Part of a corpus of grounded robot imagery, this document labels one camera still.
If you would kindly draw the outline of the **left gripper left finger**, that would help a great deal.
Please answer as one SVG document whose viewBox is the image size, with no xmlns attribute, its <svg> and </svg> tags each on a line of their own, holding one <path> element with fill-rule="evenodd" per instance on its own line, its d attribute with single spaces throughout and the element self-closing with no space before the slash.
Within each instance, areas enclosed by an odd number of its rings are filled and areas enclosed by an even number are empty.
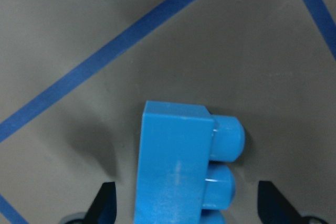
<svg viewBox="0 0 336 224">
<path fill-rule="evenodd" d="M 84 223 L 115 223 L 117 218 L 117 193 L 115 182 L 105 182 L 89 207 Z"/>
</svg>

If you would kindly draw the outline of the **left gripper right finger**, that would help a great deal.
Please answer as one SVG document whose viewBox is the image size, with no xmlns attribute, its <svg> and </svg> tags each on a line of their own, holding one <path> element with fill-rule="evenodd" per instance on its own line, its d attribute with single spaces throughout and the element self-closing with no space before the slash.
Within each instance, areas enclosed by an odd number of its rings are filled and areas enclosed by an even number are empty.
<svg viewBox="0 0 336 224">
<path fill-rule="evenodd" d="M 257 212 L 262 223 L 300 223 L 301 215 L 271 181 L 259 181 Z"/>
</svg>

